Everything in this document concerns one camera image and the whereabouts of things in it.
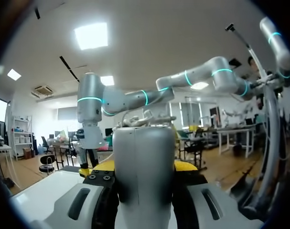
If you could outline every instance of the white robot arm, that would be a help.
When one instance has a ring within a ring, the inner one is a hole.
[[[102,112],[112,116],[149,104],[166,102],[174,98],[173,87],[191,86],[210,77],[219,92],[236,94],[244,100],[254,96],[255,90],[250,89],[251,83],[236,77],[224,57],[214,57],[198,67],[159,78],[156,81],[157,91],[139,90],[124,94],[114,87],[105,87],[94,73],[86,73],[78,89],[78,121],[83,124],[83,133],[80,135],[84,134],[84,138],[80,139],[81,144],[91,149],[101,146],[103,139],[97,123],[101,121]]]

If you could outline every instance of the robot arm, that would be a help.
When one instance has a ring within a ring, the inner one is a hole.
[[[79,133],[81,144],[90,149],[102,145],[102,134],[97,126],[102,112],[113,116],[126,110],[166,102],[174,98],[173,87],[192,86],[210,77],[217,91],[236,94],[244,100],[250,100],[254,92],[262,93],[261,90],[251,89],[254,87],[250,82],[236,77],[224,57],[214,57],[198,67],[158,79],[157,91],[139,90],[124,94],[114,87],[105,87],[94,73],[86,73],[78,88],[78,121],[83,124]]]
[[[286,47],[282,35],[278,32],[272,21],[265,17],[260,22],[260,29],[267,39],[275,55],[278,74],[285,81],[285,86],[290,85],[290,52]]]
[[[195,83],[213,78],[214,87],[219,92],[233,93],[245,100],[253,97],[250,83],[236,77],[224,57],[214,57],[204,64],[184,72],[165,76],[156,81],[157,91],[136,91],[123,94],[108,87],[103,93],[103,111],[107,116],[122,111],[137,109],[157,102],[166,102],[174,98],[173,87],[192,86]]]

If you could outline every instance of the table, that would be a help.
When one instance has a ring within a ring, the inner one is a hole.
[[[6,162],[7,162],[8,170],[9,170],[10,176],[12,178],[12,181],[15,183],[15,185],[19,189],[21,189],[21,187],[19,186],[19,180],[17,178],[16,172],[15,172],[15,169],[14,169],[14,165],[13,165],[13,162],[12,162],[11,147],[8,146],[8,145],[0,146],[0,153],[5,153],[5,155],[6,155]],[[11,172],[11,169],[10,169],[10,166],[9,166],[9,161],[8,161],[7,153],[9,153],[9,155],[10,155],[10,161],[11,161],[12,170],[13,170],[13,173],[14,173],[15,178],[13,177],[12,172]]]
[[[222,129],[217,129],[217,133],[219,137],[219,155],[221,155],[224,151],[229,150],[230,146],[233,146],[230,144],[229,134],[236,134],[236,133],[242,133],[242,132],[247,133],[247,144],[242,147],[246,149],[246,158],[248,158],[249,155],[254,151],[255,125],[246,125],[246,126],[241,126],[237,128],[226,127]],[[251,145],[249,145],[250,133],[252,134]],[[222,149],[222,134],[226,134],[226,148],[225,149]]]

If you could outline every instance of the window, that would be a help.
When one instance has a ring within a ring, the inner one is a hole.
[[[179,103],[182,127],[200,125],[199,104]]]
[[[56,131],[65,130],[77,131],[82,127],[82,124],[77,119],[77,107],[66,107],[58,109],[58,120],[55,122],[54,129]]]

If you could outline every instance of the person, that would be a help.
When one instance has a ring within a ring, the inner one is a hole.
[[[255,63],[255,60],[253,59],[252,56],[249,56],[248,58],[248,64],[250,65],[250,67],[252,68],[252,70],[257,74],[257,79],[260,79],[260,75],[259,75],[259,69],[257,64]],[[271,71],[266,71],[267,75],[272,74]],[[256,96],[256,104],[259,108],[259,110],[263,109],[264,106],[264,94],[260,94]]]

